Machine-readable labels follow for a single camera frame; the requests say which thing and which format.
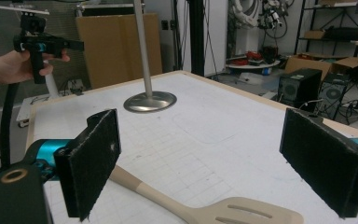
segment black pole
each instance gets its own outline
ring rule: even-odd
[[[202,0],[187,0],[190,14],[191,73],[204,76],[204,30]]]

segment black handheld device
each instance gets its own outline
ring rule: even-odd
[[[39,75],[43,69],[42,53],[53,54],[54,58],[61,58],[63,49],[84,50],[81,41],[66,40],[62,37],[44,33],[46,20],[36,17],[34,13],[22,12],[21,33],[13,38],[14,50],[22,52],[29,50],[35,84],[46,83],[45,77]]]

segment computer tower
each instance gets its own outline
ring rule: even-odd
[[[318,100],[322,70],[302,68],[290,74],[283,74],[279,80],[277,101],[313,112]]]
[[[319,99],[323,100],[318,102],[315,112],[324,118],[335,119],[349,81],[349,75],[328,73],[319,91]]]

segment metal stand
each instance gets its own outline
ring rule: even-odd
[[[132,96],[124,102],[124,108],[134,113],[149,113],[171,107],[176,103],[176,96],[163,91],[152,91],[149,61],[147,59],[144,17],[141,0],[133,1],[139,44],[141,47],[142,65],[144,69],[145,92]]]

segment slotted spatula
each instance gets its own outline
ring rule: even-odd
[[[109,178],[168,209],[189,224],[302,224],[304,222],[303,217],[297,212],[239,197],[227,198],[201,208],[188,207],[151,188],[118,165]]]

